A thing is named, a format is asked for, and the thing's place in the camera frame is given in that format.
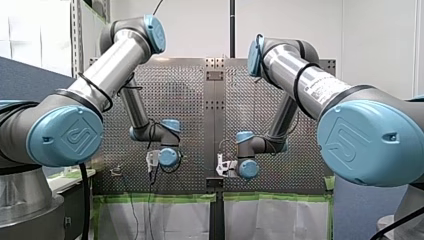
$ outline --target wire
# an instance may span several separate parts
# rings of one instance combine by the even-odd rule
[[[125,89],[136,89],[136,90],[142,90],[143,89],[143,87],[141,87],[141,86],[134,86],[134,87],[130,87],[130,86],[127,86],[128,85],[128,83],[130,83],[131,82],[131,80],[133,80],[134,79],[134,76],[135,76],[135,73],[134,72],[132,72],[131,74],[130,74],[130,76],[128,77],[128,79],[125,81],[125,83],[122,85],[122,87],[118,90],[118,92],[116,93],[116,95],[118,96],[118,97],[120,97],[121,96],[121,90],[123,89],[123,88],[125,88]]]
[[[88,185],[87,168],[84,163],[79,165],[82,176],[82,184],[84,188],[84,225],[82,228],[82,240],[88,240],[88,232],[90,230],[90,188]]]
[[[88,79],[86,76],[84,76],[83,73],[79,72],[78,76],[80,78],[82,78],[89,86],[94,87],[97,91],[99,91],[107,99],[107,101],[109,102],[109,105],[107,106],[107,108],[104,108],[102,112],[107,112],[110,109],[112,109],[112,107],[113,107],[112,98],[105,91],[103,91],[99,86],[97,86],[90,79]]]
[[[129,191],[127,178],[123,174],[122,174],[122,182],[124,183],[125,191],[130,196],[131,209],[132,209],[133,216],[134,216],[135,223],[136,223],[136,233],[135,233],[134,240],[137,240],[137,238],[138,238],[139,222],[138,222],[137,215],[135,214],[135,208],[134,208],[134,202],[133,202],[133,198],[132,198],[132,193]]]
[[[152,195],[152,186],[156,183],[157,175],[158,175],[159,167],[156,167],[155,174],[152,176],[152,172],[149,172],[149,196],[147,197],[147,210],[149,214],[149,228],[150,228],[150,236],[152,240],[154,240],[153,230],[152,230],[152,213],[150,209],[150,196]]]
[[[180,168],[180,166],[181,166],[181,158],[180,158],[180,160],[178,161],[177,166],[176,166],[174,169],[172,169],[171,171],[166,170],[166,169],[164,168],[164,166],[162,166],[161,164],[159,164],[159,166],[160,166],[160,169],[162,170],[162,172],[164,172],[164,173],[166,173],[166,174],[174,173],[174,172],[176,172],[176,171]]]
[[[229,142],[229,141],[230,141],[230,139],[228,139],[228,138],[222,139],[221,142],[219,142],[218,151],[222,152],[222,144],[224,142]]]
[[[390,232],[391,230],[403,225],[404,223],[411,221],[412,219],[414,219],[414,218],[416,218],[416,217],[418,217],[422,214],[424,214],[424,207],[416,210],[415,212],[412,212],[412,213],[406,215],[405,217],[397,220],[396,222],[394,222],[394,223],[390,224],[389,226],[383,228],[382,230],[378,231],[376,234],[374,234],[374,236],[371,237],[370,240],[379,240],[382,237],[384,237],[384,234],[386,234],[386,233]]]
[[[153,11],[153,16],[156,15],[156,12],[159,10],[160,5],[162,4],[163,0],[160,0],[158,5],[155,8],[155,11]]]

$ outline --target light blue cover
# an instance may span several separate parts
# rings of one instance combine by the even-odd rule
[[[144,24],[153,47],[153,53],[163,53],[166,49],[166,38],[162,23],[153,15],[145,15]]]
[[[66,167],[86,162],[100,147],[103,124],[83,106],[56,108],[41,117],[27,136],[27,151],[34,162]]]
[[[251,159],[243,161],[239,166],[239,174],[242,178],[252,179],[258,176],[258,173],[259,166],[255,161]]]
[[[169,129],[171,129],[172,131],[175,132],[180,132],[180,121],[175,120],[175,119],[163,119],[161,121],[161,124]]]
[[[259,47],[263,53],[264,38],[259,38]],[[252,77],[261,76],[260,57],[256,40],[252,41],[249,48],[249,56],[247,58],[247,70]]]
[[[164,167],[173,167],[178,162],[178,154],[172,148],[164,148],[159,153],[159,163]]]
[[[251,138],[253,138],[255,135],[253,134],[252,131],[242,131],[242,132],[238,132],[236,134],[236,142],[237,144],[245,142]]]
[[[327,165],[359,185],[395,187],[424,173],[424,134],[401,111],[355,100],[331,108],[318,125]]]

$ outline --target gray fabric panel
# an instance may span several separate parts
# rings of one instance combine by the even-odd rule
[[[206,233],[209,231],[209,203],[164,204],[163,213],[165,232]]]
[[[258,205],[258,201],[225,202],[226,239],[254,239]]]
[[[291,216],[296,216],[297,214],[296,205],[296,202],[260,200],[256,226],[264,229],[266,233],[289,233],[293,235],[296,218]]]
[[[41,101],[73,79],[64,75],[0,57],[0,99]]]
[[[336,177],[334,240],[370,239],[378,219],[395,213],[405,191],[406,186],[366,187]]]
[[[178,232],[166,232],[165,240],[209,240],[209,233],[185,234]]]
[[[152,224],[150,232],[149,207]],[[209,203],[134,203],[138,218],[138,239],[209,239]],[[136,221],[131,204],[105,204],[100,210],[99,240],[133,240]]]
[[[327,202],[225,202],[226,239],[327,240]]]

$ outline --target black ring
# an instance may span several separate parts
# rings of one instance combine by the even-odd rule
[[[305,107],[303,107],[302,102],[300,102],[299,99],[299,91],[298,91],[298,85],[299,85],[299,80],[300,77],[302,76],[302,74],[305,72],[306,69],[310,68],[310,67],[317,67],[320,68],[318,64],[316,63],[308,63],[305,66],[303,66],[299,72],[297,72],[296,78],[294,79],[294,83],[293,83],[293,97],[296,100],[297,106],[300,108],[300,110],[302,110],[302,112],[308,116],[309,118],[314,119],[311,114],[309,114],[308,111],[306,111]]]
[[[112,44],[113,44],[113,38],[115,37],[115,25],[116,25],[116,21],[114,21],[110,25],[110,31],[109,31],[110,41],[112,42]]]
[[[305,46],[303,46],[303,43],[300,40],[296,40],[296,42],[299,44],[300,57],[305,59]]]
[[[335,98],[333,98],[333,100],[331,100],[327,104],[327,106],[325,106],[324,110],[321,111],[321,115],[318,117],[318,121],[321,120],[322,116],[324,116],[324,114],[328,110],[330,110],[332,107],[336,106],[340,101],[345,99],[347,96],[349,96],[353,93],[356,93],[358,91],[370,89],[370,88],[375,88],[375,87],[370,86],[370,85],[358,85],[358,86],[354,86],[354,87],[351,87],[349,89],[346,89],[343,92],[339,93]]]
[[[81,103],[84,107],[89,108],[91,111],[93,111],[94,113],[96,113],[96,115],[100,118],[100,120],[103,122],[103,116],[100,113],[100,111],[87,99],[81,97],[80,95],[64,90],[64,89],[56,89],[55,93],[56,95],[60,95],[60,96],[64,96],[64,97],[68,97],[72,100],[75,100],[79,103]]]
[[[39,168],[41,168],[41,166],[35,164],[25,164],[18,167],[0,168],[0,176],[28,172]]]
[[[179,147],[179,145],[175,145],[175,144],[161,144],[161,147]]]
[[[111,97],[109,97],[109,95],[105,92],[105,91],[103,91],[101,88],[99,88],[99,86],[97,86],[96,84],[94,84],[90,79],[88,79],[86,76],[84,76],[84,74],[83,73],[78,73],[78,76],[80,77],[80,78],[82,78],[84,81],[86,81],[87,82],[87,84],[88,85],[90,85],[90,86],[92,86],[92,87],[94,87],[97,91],[99,91],[106,99],[107,99],[107,101],[109,102],[109,106],[107,106],[107,108],[106,109],[103,109],[103,112],[107,112],[107,111],[109,111],[110,109],[112,109],[112,107],[113,107],[113,101],[112,101],[112,98]]]

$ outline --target metal backboard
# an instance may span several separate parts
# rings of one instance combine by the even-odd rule
[[[334,66],[333,60],[321,61],[321,67],[333,74]],[[143,87],[140,93],[152,119],[181,121],[184,160],[174,174],[159,171],[157,183],[149,189],[147,144],[130,140],[130,121],[117,97],[115,107],[105,114],[102,151],[93,161],[99,172],[95,194],[206,192],[206,177],[215,175],[219,142],[230,140],[223,144],[224,160],[235,159],[236,133],[266,133],[284,94],[265,81],[254,83],[247,74],[245,59],[158,58],[139,66],[135,77]],[[315,132],[315,122],[301,114],[289,138],[289,151],[277,156],[258,155],[259,177],[248,183],[226,179],[225,191],[324,193],[323,177],[331,172],[320,157]],[[152,145],[152,149],[158,148],[158,144]],[[110,170],[118,165],[124,177],[112,177]]]
[[[135,70],[149,117],[155,121],[174,118],[181,122],[183,162],[173,174],[159,171],[154,191],[180,194],[206,191],[204,62],[204,59],[159,59]],[[123,103],[119,98],[114,103],[114,108],[105,114],[101,162],[93,164],[100,170],[95,178],[95,193],[148,192],[147,143],[129,138],[130,121]],[[159,144],[152,144],[151,149],[159,149]],[[110,170],[118,165],[125,179],[111,176]]]
[[[285,94],[265,80],[255,83],[247,72],[245,59],[226,60],[225,102],[223,134],[231,141],[223,145],[224,161],[235,159],[235,135],[250,130],[265,134],[277,107]],[[320,66],[335,73],[334,60],[321,60]],[[225,179],[224,191],[267,191],[303,194],[325,193],[324,176],[332,175],[321,158],[316,142],[316,123],[303,113],[299,114],[296,130],[288,138],[288,151],[276,156],[258,154],[260,166],[257,178]]]

